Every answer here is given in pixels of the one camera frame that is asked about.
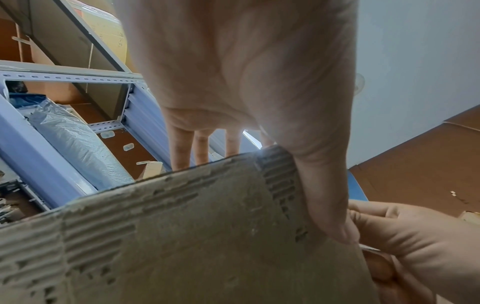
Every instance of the wall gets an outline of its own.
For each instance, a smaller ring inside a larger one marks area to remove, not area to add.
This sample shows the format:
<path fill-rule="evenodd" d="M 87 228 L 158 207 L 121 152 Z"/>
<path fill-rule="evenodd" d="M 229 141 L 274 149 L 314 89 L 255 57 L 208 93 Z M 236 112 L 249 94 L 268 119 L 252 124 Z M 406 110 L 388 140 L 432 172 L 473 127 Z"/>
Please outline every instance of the wall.
<path fill-rule="evenodd" d="M 347 164 L 480 104 L 480 2 L 361 0 Z"/>

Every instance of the fingernail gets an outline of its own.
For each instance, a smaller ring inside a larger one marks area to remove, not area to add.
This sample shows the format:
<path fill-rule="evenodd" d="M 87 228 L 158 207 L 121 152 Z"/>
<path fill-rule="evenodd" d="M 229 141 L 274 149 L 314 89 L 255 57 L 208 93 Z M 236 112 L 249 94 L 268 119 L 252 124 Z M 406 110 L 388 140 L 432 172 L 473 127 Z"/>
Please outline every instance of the fingernail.
<path fill-rule="evenodd" d="M 346 217 L 345 225 L 342 228 L 342 236 L 348 244 L 358 244 L 360 241 L 359 230 L 349 216 Z"/>

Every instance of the metal shelving unit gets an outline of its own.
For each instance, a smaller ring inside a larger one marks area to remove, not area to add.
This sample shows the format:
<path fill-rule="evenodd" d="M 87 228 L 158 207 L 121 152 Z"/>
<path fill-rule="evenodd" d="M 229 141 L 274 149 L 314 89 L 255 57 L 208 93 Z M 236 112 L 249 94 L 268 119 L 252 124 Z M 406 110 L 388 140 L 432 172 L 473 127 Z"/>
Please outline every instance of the metal shelving unit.
<path fill-rule="evenodd" d="M 170 168 L 167 130 L 160 107 L 140 74 L 0 61 L 0 157 L 49 207 L 55 208 L 97 190 L 81 176 L 8 101 L 7 80 L 127 84 L 117 120 L 90 124 L 96 133 L 125 128 L 149 153 Z M 225 134 L 210 140 L 210 160 L 225 153 Z M 240 152 L 258 150 L 244 134 Z"/>

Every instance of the silver plastic package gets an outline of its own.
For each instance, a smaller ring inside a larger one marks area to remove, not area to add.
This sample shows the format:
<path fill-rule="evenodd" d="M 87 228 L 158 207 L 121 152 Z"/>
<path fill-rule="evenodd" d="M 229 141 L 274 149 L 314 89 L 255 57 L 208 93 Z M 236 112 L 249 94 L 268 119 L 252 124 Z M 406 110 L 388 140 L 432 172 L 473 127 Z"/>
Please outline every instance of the silver plastic package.
<path fill-rule="evenodd" d="M 29 121 L 98 190 L 134 182 L 95 132 L 61 106 L 45 100 Z"/>

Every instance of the hand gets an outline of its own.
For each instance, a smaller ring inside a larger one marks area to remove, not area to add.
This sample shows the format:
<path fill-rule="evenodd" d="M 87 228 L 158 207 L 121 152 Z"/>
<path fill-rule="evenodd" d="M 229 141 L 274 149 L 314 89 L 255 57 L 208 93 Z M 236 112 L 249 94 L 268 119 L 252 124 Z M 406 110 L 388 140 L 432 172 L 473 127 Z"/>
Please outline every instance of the hand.
<path fill-rule="evenodd" d="M 350 201 L 349 213 L 382 304 L 480 299 L 480 226 L 427 208 Z"/>
<path fill-rule="evenodd" d="M 358 241 L 347 217 L 346 152 L 357 0 L 117 0 L 134 63 L 160 104 L 171 166 L 208 162 L 208 136 L 266 130 L 294 157 L 310 214 Z"/>

